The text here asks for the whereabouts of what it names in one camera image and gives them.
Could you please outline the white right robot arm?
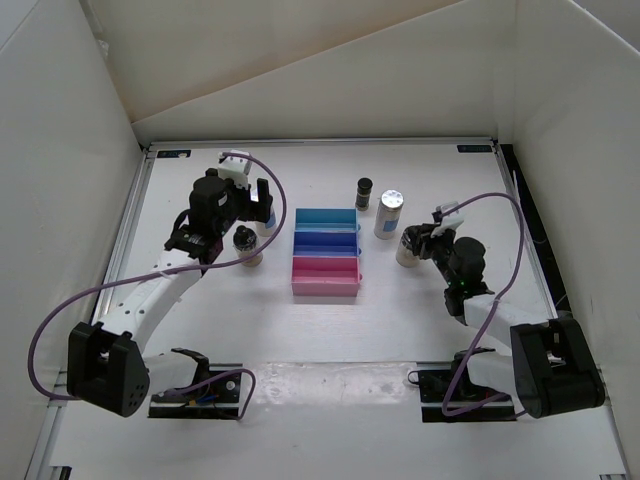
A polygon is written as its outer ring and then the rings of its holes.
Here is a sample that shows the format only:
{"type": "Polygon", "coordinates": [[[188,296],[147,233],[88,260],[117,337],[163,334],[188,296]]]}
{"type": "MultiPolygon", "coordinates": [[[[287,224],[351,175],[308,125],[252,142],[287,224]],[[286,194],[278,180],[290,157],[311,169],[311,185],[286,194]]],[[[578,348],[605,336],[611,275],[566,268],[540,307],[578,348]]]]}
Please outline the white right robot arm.
{"type": "Polygon", "coordinates": [[[433,224],[407,227],[396,259],[430,260],[442,275],[445,307],[476,329],[439,384],[445,417],[466,416],[492,401],[518,401],[533,418],[596,408],[605,387],[579,323],[541,319],[503,302],[484,281],[484,245],[433,224]]]}

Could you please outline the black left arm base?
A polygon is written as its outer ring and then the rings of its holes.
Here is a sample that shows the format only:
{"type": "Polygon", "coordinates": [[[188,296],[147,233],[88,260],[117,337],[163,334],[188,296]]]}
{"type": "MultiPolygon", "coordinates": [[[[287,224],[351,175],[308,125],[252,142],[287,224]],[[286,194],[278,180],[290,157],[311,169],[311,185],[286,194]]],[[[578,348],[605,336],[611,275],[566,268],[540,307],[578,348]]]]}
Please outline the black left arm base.
{"type": "Polygon", "coordinates": [[[151,419],[240,421],[255,389],[242,365],[213,364],[189,349],[148,357],[145,366],[151,419]]]}

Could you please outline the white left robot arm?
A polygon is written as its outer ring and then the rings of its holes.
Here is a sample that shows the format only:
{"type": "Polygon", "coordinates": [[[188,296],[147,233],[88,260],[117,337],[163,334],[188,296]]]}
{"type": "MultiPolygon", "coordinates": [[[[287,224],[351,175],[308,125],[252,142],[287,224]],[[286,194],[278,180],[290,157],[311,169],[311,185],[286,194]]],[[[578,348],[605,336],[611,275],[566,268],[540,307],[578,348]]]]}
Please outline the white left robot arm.
{"type": "Polygon", "coordinates": [[[210,169],[197,179],[188,209],[176,217],[150,274],[94,325],[77,324],[68,339],[67,391],[122,417],[153,395],[198,400],[210,386],[206,356],[186,348],[145,357],[153,332],[181,296],[213,267],[237,221],[269,219],[273,197],[265,179],[249,189],[210,169]]]}

